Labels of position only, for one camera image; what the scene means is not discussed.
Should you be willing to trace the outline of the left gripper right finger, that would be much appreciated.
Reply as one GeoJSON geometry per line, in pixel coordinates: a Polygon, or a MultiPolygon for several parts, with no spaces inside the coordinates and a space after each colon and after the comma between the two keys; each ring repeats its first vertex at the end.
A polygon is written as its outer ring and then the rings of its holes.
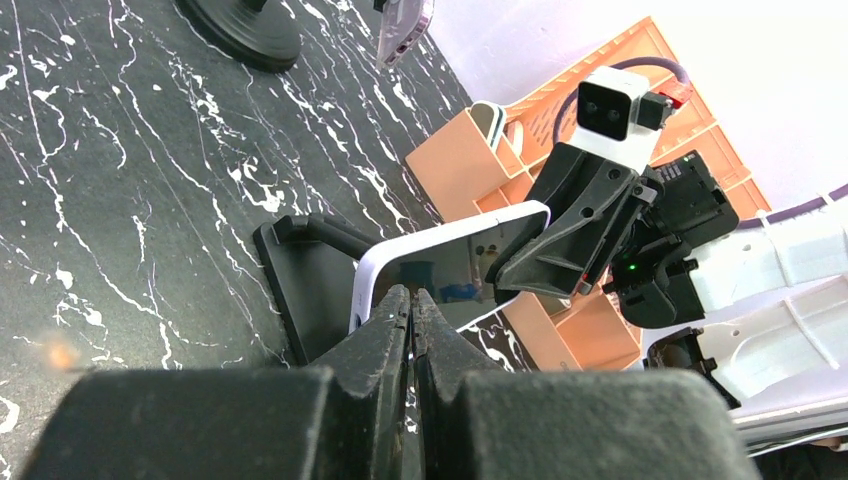
{"type": "Polygon", "coordinates": [[[411,308],[427,479],[755,479],[699,376],[505,371],[444,319],[411,308]]]}

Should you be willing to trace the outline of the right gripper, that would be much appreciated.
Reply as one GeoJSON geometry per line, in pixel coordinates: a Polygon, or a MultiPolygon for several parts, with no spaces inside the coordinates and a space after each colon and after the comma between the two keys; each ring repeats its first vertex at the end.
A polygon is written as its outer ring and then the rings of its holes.
{"type": "Polygon", "coordinates": [[[740,222],[695,150],[658,167],[632,169],[557,143],[525,199],[547,206],[550,223],[503,249],[486,276],[495,301],[506,303],[520,292],[585,295],[610,265],[604,292],[643,329],[705,317],[691,279],[699,267],[692,252],[740,222]]]}

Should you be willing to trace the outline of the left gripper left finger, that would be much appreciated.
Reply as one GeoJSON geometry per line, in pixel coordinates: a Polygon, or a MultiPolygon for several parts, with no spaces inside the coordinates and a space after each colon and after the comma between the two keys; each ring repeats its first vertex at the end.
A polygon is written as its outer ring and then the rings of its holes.
{"type": "Polygon", "coordinates": [[[26,479],[398,479],[409,291],[302,368],[87,374],[48,421],[26,479]]]}

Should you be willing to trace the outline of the phone with lilac case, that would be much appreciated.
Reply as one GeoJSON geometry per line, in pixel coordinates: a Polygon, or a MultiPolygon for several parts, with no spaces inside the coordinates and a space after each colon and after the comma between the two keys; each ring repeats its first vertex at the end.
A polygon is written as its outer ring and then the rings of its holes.
{"type": "Polygon", "coordinates": [[[549,220],[545,204],[527,201],[374,245],[355,271],[349,333],[369,321],[394,285],[426,290],[460,330],[503,310],[519,293],[498,290],[487,275],[509,247],[541,233],[549,220]]]}

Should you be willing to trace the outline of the black folding phone stand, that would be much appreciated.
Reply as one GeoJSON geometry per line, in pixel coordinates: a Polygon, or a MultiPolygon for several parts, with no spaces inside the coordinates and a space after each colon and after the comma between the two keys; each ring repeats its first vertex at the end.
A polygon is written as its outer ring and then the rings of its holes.
{"type": "Polygon", "coordinates": [[[285,215],[253,233],[288,338],[286,358],[305,366],[349,333],[356,266],[379,240],[336,215],[285,215]]]}

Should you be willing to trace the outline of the phone with purple clear case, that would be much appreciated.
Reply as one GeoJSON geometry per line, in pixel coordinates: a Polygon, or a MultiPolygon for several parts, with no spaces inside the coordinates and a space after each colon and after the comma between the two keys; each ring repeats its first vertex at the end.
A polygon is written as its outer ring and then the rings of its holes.
{"type": "Polygon", "coordinates": [[[425,35],[432,21],[434,0],[380,0],[373,7],[381,18],[377,67],[394,67],[425,35]]]}

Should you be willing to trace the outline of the black round phone stand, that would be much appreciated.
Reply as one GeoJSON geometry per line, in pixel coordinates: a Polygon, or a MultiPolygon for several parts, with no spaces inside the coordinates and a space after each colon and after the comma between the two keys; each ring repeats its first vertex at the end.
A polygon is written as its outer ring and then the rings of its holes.
{"type": "Polygon", "coordinates": [[[279,74],[300,57],[300,29],[280,1],[176,0],[175,5],[202,38],[246,66],[279,74]]]}

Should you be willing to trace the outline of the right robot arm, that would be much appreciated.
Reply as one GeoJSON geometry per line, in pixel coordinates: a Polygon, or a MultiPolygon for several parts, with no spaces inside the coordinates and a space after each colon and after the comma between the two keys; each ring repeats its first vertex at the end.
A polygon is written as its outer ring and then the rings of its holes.
{"type": "Polygon", "coordinates": [[[697,372],[730,409],[846,366],[845,187],[742,220],[697,152],[637,173],[561,143],[529,198],[555,219],[502,253],[498,291],[600,286],[628,323],[665,331],[646,368],[697,372]]]}

